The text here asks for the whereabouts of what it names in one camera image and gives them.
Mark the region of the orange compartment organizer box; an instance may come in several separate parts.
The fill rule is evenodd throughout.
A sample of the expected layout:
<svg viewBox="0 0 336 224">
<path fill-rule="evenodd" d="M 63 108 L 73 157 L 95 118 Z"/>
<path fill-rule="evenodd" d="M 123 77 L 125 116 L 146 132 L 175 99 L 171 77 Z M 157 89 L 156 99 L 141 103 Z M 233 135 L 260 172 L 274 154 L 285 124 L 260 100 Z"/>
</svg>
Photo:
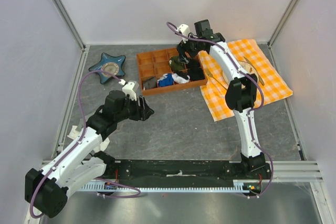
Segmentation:
<svg viewBox="0 0 336 224">
<path fill-rule="evenodd" d="M 201 80 L 191 80 L 189 83 L 185 84 L 178 84 L 174 82 L 172 85 L 166 87 L 159 87 L 157 84 L 155 88 L 145 90 L 143 87 L 144 81 L 149 80 L 151 77 L 156 77 L 156 79 L 159 80 L 166 73 L 173 74 L 173 71 L 169 66 L 169 59 L 177 55 L 178 52 L 176 48 L 162 49 L 137 54 L 140 87 L 144 96 L 200 87 L 207 84 L 207 78 L 204 77 Z"/>
</svg>

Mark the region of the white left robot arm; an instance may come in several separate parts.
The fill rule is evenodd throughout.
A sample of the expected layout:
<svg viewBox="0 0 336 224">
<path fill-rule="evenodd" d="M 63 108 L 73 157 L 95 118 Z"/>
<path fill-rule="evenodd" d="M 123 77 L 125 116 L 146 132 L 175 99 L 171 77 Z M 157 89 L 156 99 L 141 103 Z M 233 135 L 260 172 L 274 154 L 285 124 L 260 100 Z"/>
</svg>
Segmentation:
<svg viewBox="0 0 336 224">
<path fill-rule="evenodd" d="M 83 185 L 100 176 L 111 178 L 115 173 L 113 157 L 98 151 L 86 164 L 82 164 L 83 159 L 106 141 L 118 123 L 145 121 L 153 114 L 144 96 L 132 99 L 123 91 L 111 91 L 104 104 L 84 121 L 79 136 L 43 168 L 31 168 L 26 173 L 24 197 L 30 216 L 53 218 Z"/>
</svg>

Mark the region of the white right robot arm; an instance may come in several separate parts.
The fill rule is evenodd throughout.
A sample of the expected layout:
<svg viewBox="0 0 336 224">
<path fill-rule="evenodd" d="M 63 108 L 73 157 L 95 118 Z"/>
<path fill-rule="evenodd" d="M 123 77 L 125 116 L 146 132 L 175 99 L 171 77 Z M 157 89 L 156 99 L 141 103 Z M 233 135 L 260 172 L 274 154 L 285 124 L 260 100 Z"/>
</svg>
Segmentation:
<svg viewBox="0 0 336 224">
<path fill-rule="evenodd" d="M 192 35 L 186 24 L 178 27 L 168 22 L 167 26 L 182 37 L 176 46 L 181 60 L 188 62 L 187 56 L 194 58 L 199 52 L 206 51 L 220 66 L 228 79 L 225 102 L 233 111 L 238 123 L 241 138 L 241 174 L 248 179 L 254 178 L 259 169 L 265 167 L 266 160 L 260 149 L 254 120 L 254 106 L 257 91 L 262 93 L 257 83 L 257 75 L 248 73 L 231 53 L 221 33 L 214 33 L 209 21 L 201 20 L 194 24 L 196 35 Z"/>
</svg>

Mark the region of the olive green underwear cream waistband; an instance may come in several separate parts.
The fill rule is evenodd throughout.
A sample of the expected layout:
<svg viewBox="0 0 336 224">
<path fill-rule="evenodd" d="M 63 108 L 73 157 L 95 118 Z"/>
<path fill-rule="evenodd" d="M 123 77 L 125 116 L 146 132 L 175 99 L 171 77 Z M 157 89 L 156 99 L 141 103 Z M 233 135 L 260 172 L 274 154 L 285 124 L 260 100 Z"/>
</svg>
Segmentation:
<svg viewBox="0 0 336 224">
<path fill-rule="evenodd" d="M 179 56 L 173 56 L 169 59 L 169 66 L 171 68 L 171 70 L 173 72 L 175 71 L 182 71 L 182 70 L 186 70 L 187 69 L 187 64 L 189 63 L 189 61 L 191 60 L 190 57 L 187 57 L 187 62 L 185 61 L 180 61 Z"/>
</svg>

